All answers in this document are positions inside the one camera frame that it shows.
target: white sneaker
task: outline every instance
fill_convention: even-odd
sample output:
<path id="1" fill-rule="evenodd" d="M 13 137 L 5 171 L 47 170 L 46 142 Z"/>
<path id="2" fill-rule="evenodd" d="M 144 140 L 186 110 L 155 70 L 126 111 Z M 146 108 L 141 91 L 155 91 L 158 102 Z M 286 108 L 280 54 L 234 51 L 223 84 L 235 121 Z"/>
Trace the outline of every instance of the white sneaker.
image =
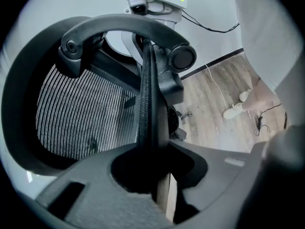
<path id="1" fill-rule="evenodd" d="M 243 92 L 243 93 L 239 94 L 239 100 L 242 101 L 242 102 L 246 101 L 250 92 L 251 92 L 251 90 L 248 90 L 246 92 Z"/>
<path id="2" fill-rule="evenodd" d="M 224 111 L 223 113 L 223 117 L 226 120 L 230 120 L 233 119 L 235 116 L 239 115 L 241 112 L 243 112 L 243 107 L 242 107 L 243 103 L 238 103 L 237 105 L 232 105 L 232 108 L 227 109 L 226 111 Z"/>

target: hardwood floor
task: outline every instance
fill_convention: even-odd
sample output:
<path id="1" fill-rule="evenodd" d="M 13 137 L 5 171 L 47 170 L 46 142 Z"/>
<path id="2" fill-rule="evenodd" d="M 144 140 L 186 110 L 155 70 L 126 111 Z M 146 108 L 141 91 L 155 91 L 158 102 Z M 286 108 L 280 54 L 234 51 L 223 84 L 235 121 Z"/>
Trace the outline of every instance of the hardwood floor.
<path id="1" fill-rule="evenodd" d="M 228 107 L 239 102 L 241 92 L 252 88 L 244 53 L 212 66 L 210 70 Z M 175 107 L 182 114 L 193 114 L 185 118 L 180 126 L 187 132 L 186 142 L 221 150 L 249 152 L 255 143 L 269 140 L 267 127 L 262 128 L 259 136 L 255 135 L 256 120 L 262 111 L 279 102 L 266 104 L 255 111 L 243 112 L 231 122 L 222 116 L 226 110 L 224 101 L 207 69 L 186 78 L 182 83 L 184 102 Z M 271 137 L 283 129 L 284 122 L 285 110 L 282 106 L 263 114 L 263 124 L 269 126 Z"/>

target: baseboard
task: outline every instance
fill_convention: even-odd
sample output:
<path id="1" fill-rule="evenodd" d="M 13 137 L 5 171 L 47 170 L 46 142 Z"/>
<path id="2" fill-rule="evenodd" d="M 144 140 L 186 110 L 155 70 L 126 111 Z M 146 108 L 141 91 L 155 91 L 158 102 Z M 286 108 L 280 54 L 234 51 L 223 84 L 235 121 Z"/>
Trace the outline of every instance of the baseboard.
<path id="1" fill-rule="evenodd" d="M 228 53 L 228 54 L 225 55 L 225 56 L 222 56 L 222 57 L 220 57 L 220 58 L 218 58 L 218 59 L 216 59 L 216 60 L 214 60 L 214 61 L 212 61 L 212 62 L 210 62 L 210 63 L 207 63 L 206 66 L 211 67 L 211 66 L 213 66 L 213 65 L 215 65 L 215 64 L 217 64 L 217 63 L 220 63 L 221 61 L 224 61 L 224 60 L 226 60 L 226 59 L 228 59 L 228 58 L 231 58 L 231 57 L 233 57 L 233 56 L 235 56 L 235 55 L 238 55 L 238 54 L 240 54 L 240 53 L 243 52 L 243 51 L 244 51 L 243 48 L 237 49 L 237 50 L 235 50 L 235 51 L 233 51 L 233 52 L 231 52 L 231 53 Z M 186 79 L 187 77 L 190 77 L 190 76 L 192 76 L 192 75 L 194 75 L 194 74 L 196 74 L 196 73 L 198 73 L 198 72 L 200 72 L 200 71 L 206 69 L 206 66 L 203 65 L 203 66 L 199 67 L 198 69 L 196 69 L 196 70 L 194 70 L 194 71 L 192 71 L 192 72 L 189 72 L 188 74 L 182 76 L 182 77 L 181 77 L 181 80 L 184 80 L 184 79 Z"/>

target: black mesh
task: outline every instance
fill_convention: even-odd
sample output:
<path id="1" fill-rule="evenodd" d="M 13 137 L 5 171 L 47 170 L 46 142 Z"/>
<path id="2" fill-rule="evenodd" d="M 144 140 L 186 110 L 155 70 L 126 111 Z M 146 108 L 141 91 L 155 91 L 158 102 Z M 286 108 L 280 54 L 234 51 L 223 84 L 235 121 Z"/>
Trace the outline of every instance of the black mesh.
<path id="1" fill-rule="evenodd" d="M 124 66 L 136 73 L 136 66 Z M 134 94 L 87 70 L 71 79 L 53 66 L 37 102 L 38 138 L 74 159 L 133 143 L 134 103 Z"/>

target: white wall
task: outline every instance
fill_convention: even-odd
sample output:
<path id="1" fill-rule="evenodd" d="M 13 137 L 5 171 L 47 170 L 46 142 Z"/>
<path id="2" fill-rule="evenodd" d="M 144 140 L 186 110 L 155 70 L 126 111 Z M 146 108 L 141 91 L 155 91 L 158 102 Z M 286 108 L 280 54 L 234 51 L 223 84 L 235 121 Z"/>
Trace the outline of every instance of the white wall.
<path id="1" fill-rule="evenodd" d="M 32 37 L 57 21 L 73 16 L 122 13 L 126 6 L 126 0 L 30 0 L 6 42 L 9 64 Z M 224 31 L 238 22 L 234 0 L 188 0 L 186 11 L 212 29 Z M 214 33 L 183 19 L 176 30 L 189 40 L 198 56 L 195 66 L 181 75 L 242 47 L 239 28 L 226 34 Z M 109 38 L 117 50 L 128 53 L 119 32 L 110 33 Z"/>

